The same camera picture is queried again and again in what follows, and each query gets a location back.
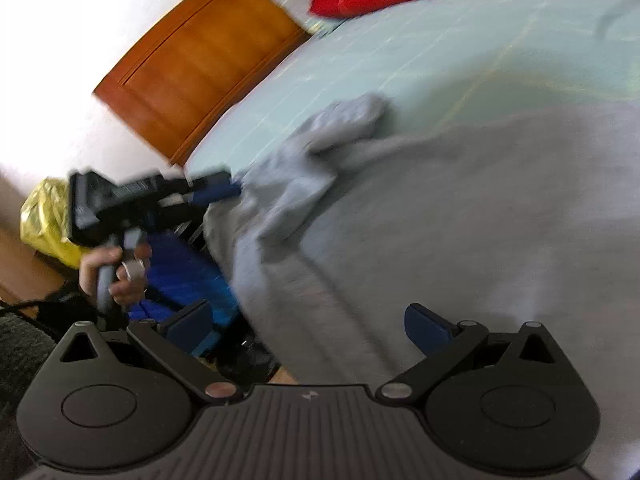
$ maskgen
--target headboard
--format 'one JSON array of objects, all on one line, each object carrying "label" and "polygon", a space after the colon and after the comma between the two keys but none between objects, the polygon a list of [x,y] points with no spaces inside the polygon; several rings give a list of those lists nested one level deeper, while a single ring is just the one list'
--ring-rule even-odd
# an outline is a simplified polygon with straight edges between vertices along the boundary
[{"label": "headboard", "polygon": [[222,114],[307,39],[269,0],[183,0],[94,93],[183,164]]}]

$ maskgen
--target metal screw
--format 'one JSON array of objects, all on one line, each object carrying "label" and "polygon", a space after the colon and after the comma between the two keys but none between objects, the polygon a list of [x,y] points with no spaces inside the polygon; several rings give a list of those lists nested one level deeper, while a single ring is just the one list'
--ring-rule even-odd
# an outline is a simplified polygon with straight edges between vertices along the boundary
[{"label": "metal screw", "polygon": [[413,392],[411,386],[404,383],[387,383],[380,389],[380,393],[387,399],[406,399]]},{"label": "metal screw", "polygon": [[214,399],[225,399],[226,397],[231,397],[237,390],[238,388],[235,384],[220,381],[208,384],[204,392]]}]

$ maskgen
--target black handheld device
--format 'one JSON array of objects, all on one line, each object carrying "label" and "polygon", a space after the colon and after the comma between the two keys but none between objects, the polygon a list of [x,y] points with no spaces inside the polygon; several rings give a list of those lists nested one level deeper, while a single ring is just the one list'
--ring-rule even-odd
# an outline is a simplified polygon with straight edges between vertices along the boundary
[{"label": "black handheld device", "polygon": [[404,320],[425,358],[375,394],[242,392],[151,321],[76,323],[17,410],[25,479],[590,479],[598,408],[543,325],[490,333],[420,304]]},{"label": "black handheld device", "polygon": [[[199,192],[208,200],[194,200]],[[239,194],[240,187],[231,182],[226,171],[195,180],[167,179],[156,173],[121,185],[95,171],[76,172],[69,178],[68,238],[87,247],[122,247],[122,261],[134,261],[134,250],[146,234],[201,220],[209,202]],[[180,199],[165,203],[171,196]],[[109,292],[116,281],[117,267],[103,266],[98,272],[97,309],[108,330],[124,328],[128,323],[127,314]]]}]

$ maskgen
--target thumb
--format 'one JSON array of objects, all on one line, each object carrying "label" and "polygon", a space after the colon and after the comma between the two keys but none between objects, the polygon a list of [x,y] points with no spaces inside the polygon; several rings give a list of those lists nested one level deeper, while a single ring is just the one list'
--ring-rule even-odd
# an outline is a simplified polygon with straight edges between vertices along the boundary
[{"label": "thumb", "polygon": [[98,281],[98,270],[104,265],[112,265],[120,261],[122,248],[98,247],[85,254],[80,260],[78,284],[82,291],[93,298]]}]

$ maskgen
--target mattress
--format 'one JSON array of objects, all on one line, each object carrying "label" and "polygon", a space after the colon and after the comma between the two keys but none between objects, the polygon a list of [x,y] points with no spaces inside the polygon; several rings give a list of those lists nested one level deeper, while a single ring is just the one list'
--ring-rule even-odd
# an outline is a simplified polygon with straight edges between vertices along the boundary
[{"label": "mattress", "polygon": [[385,125],[435,135],[559,104],[640,97],[640,0],[416,0],[299,47],[231,108],[186,164],[240,170],[312,113],[379,92]]}]

